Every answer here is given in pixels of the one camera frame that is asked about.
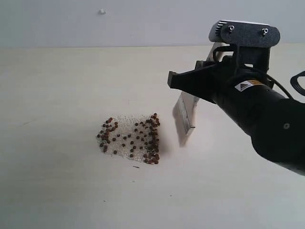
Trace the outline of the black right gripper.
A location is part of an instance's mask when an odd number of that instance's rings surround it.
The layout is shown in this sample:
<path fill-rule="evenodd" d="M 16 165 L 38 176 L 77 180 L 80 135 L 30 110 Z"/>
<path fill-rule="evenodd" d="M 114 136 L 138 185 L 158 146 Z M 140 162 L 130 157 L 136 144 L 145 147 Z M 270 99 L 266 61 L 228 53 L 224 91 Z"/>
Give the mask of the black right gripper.
<path fill-rule="evenodd" d="M 226 112 L 260 112 L 273 103 L 269 58 L 270 48 L 214 46 L 194 70 L 169 71 L 167 84 Z"/>

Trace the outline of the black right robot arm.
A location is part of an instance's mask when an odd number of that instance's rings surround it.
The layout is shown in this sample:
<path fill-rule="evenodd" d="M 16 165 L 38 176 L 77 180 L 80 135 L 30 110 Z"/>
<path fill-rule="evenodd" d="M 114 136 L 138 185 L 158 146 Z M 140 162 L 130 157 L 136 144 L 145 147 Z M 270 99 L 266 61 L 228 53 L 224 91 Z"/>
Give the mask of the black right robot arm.
<path fill-rule="evenodd" d="M 269 48 L 214 45 L 195 69 L 169 72 L 168 86 L 220 107 L 248 136 L 256 153 L 294 173 L 305 173 L 305 105 L 276 92 L 267 74 Z"/>

